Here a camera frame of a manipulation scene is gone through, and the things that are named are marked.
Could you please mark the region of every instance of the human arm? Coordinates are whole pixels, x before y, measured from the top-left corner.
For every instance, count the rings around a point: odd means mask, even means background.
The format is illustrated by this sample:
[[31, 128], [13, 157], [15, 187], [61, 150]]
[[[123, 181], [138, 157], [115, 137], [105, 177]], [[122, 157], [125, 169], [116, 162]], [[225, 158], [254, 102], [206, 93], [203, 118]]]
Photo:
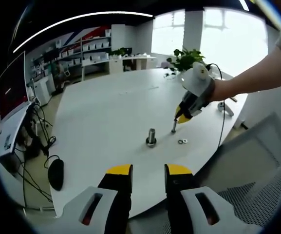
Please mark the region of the human arm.
[[210, 101], [220, 101], [237, 94], [253, 93], [281, 86], [281, 49], [275, 49], [253, 67], [231, 80], [216, 80]]

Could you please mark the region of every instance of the human hand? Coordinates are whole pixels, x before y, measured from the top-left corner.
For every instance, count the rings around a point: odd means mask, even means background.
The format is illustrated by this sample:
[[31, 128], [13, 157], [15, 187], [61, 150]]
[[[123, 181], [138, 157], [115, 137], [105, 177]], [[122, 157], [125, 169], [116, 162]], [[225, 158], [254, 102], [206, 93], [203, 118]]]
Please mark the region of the human hand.
[[208, 101], [222, 101], [232, 97], [232, 88], [229, 80], [215, 80], [215, 89]]

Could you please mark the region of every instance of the white round table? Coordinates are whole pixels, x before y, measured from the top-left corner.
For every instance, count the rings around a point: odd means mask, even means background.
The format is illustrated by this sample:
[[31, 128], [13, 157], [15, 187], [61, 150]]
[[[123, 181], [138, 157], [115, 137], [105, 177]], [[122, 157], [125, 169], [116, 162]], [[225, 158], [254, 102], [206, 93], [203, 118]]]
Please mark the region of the white round table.
[[[164, 164], [185, 165], [195, 174], [215, 153], [223, 123], [217, 102], [170, 133], [175, 110], [185, 89], [164, 78], [165, 69], [151, 69], [94, 78], [66, 88], [52, 134], [57, 137], [50, 155], [64, 161], [61, 191], [51, 188], [57, 216], [88, 186], [98, 186], [108, 168], [133, 164], [130, 217], [166, 198]], [[222, 141], [230, 132], [247, 94], [226, 103], [234, 116], [225, 116]], [[150, 128], [157, 144], [145, 144]], [[178, 144], [185, 138], [187, 144]]]

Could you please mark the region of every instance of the window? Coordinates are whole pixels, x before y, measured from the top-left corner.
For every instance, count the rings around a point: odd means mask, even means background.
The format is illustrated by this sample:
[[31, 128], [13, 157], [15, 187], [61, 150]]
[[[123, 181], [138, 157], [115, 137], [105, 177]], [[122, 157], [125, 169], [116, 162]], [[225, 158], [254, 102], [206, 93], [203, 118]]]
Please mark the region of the window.
[[206, 63], [236, 76], [268, 54], [265, 22], [236, 10], [206, 8], [200, 51]]
[[157, 16], [153, 22], [151, 52], [173, 55], [175, 49], [183, 48], [184, 31], [184, 10]]

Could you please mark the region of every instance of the black mouse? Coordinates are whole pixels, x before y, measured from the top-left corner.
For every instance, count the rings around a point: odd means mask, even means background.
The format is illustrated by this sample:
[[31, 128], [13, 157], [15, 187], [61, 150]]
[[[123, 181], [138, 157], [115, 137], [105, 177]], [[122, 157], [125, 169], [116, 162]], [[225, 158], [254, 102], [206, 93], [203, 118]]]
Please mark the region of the black mouse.
[[48, 168], [48, 180], [51, 186], [60, 191], [63, 185], [63, 166], [61, 159], [55, 159]]

